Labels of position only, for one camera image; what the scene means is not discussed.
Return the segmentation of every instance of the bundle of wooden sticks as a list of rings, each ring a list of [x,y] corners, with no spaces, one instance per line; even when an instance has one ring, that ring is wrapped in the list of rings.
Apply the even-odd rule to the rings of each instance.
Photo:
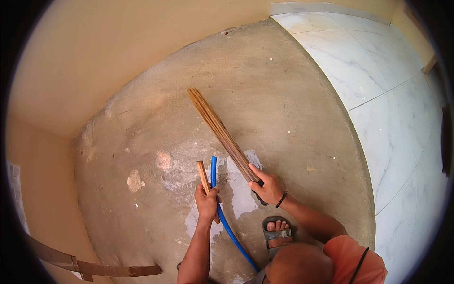
[[[235,140],[233,140],[232,136],[225,128],[219,116],[214,112],[213,108],[204,99],[204,97],[202,97],[202,94],[200,94],[199,90],[197,90],[196,88],[188,88],[188,95],[191,101],[194,103],[196,109],[202,116],[203,120],[211,128],[216,138],[219,140],[219,142],[221,142],[226,151],[229,153],[230,157],[237,165],[244,178],[247,181],[255,181],[260,185],[263,185],[263,181],[259,177],[257,177],[249,168],[249,161],[247,160],[246,155],[244,155],[243,151],[241,151],[240,147],[238,147],[238,144],[235,142]],[[267,205],[267,203],[263,202],[258,195],[257,198],[263,205]]]

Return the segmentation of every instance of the orange shirt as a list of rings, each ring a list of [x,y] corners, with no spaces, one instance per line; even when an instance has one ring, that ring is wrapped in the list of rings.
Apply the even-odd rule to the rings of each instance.
[[[325,244],[323,252],[332,260],[334,266],[333,284],[348,284],[350,282],[365,249],[347,235],[332,238]],[[387,274],[388,271],[386,271],[383,259],[369,250],[353,283],[384,283]]]

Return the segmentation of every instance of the man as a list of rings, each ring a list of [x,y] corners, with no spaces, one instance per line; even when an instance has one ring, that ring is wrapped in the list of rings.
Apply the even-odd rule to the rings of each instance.
[[[284,219],[268,222],[265,228],[267,248],[277,251],[273,260],[247,284],[370,284],[384,283],[387,271],[382,258],[367,251],[348,236],[344,226],[336,219],[311,209],[290,194],[275,175],[267,175],[249,164],[251,170],[263,180],[263,187],[249,182],[249,187],[260,198],[287,211],[316,240],[325,244],[323,249],[306,243],[291,243],[291,237],[267,238],[273,232],[289,231]],[[178,284],[207,283],[210,267],[210,228],[216,215],[216,195],[213,188],[205,195],[202,184],[195,193],[199,219],[194,236],[178,273]]]

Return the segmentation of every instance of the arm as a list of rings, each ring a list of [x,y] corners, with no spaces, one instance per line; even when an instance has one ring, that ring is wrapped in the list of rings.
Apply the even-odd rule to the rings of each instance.
[[[196,230],[178,271],[178,284],[206,283],[210,272],[210,229],[216,216],[218,189],[205,195],[202,184],[197,184],[195,200],[199,211]]]
[[[250,181],[249,187],[258,193],[263,201],[276,205],[284,194],[284,187],[275,175],[267,175],[253,164],[249,164],[251,170],[263,180],[263,187],[256,182]],[[339,235],[348,235],[344,226],[333,217],[314,210],[290,194],[287,194],[280,207],[287,211],[307,232],[321,243]]]

